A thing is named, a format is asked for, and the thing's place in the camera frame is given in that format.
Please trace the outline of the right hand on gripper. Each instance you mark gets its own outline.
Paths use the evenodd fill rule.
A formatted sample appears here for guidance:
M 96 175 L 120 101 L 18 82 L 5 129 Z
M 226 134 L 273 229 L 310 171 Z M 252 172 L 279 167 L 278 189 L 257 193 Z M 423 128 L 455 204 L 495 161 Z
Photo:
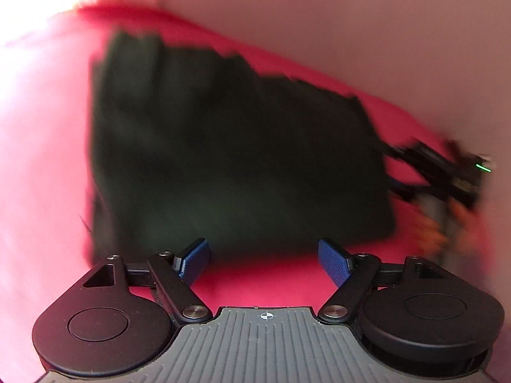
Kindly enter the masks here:
M 455 232 L 446 235 L 445 220 L 438 221 L 438 213 L 454 222 Z M 447 252 L 468 255 L 475 251 L 479 237 L 479 217 L 459 201 L 450 198 L 439 201 L 426 195 L 416 203 L 414 236 L 416 244 L 427 258 L 444 256 Z

